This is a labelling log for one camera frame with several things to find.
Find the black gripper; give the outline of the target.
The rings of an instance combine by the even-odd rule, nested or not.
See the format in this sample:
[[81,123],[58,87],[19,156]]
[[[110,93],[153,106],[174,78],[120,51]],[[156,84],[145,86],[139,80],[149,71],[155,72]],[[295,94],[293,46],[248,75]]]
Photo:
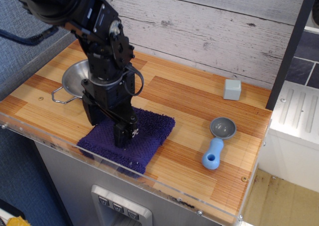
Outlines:
[[124,73],[112,85],[99,86],[89,79],[81,82],[84,88],[82,103],[91,125],[97,125],[108,117],[116,122],[113,127],[115,146],[122,148],[138,133],[137,115],[131,105],[135,92],[135,74]]

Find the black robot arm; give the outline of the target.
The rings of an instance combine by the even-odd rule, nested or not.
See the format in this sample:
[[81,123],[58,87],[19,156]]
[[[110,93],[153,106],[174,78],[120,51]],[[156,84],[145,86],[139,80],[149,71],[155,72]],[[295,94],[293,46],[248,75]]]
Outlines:
[[89,122],[102,116],[114,122],[114,140],[123,147],[137,134],[138,118],[131,105],[136,68],[131,64],[134,47],[124,35],[118,13],[106,0],[20,0],[37,19],[69,30],[88,58],[89,74],[82,103]]

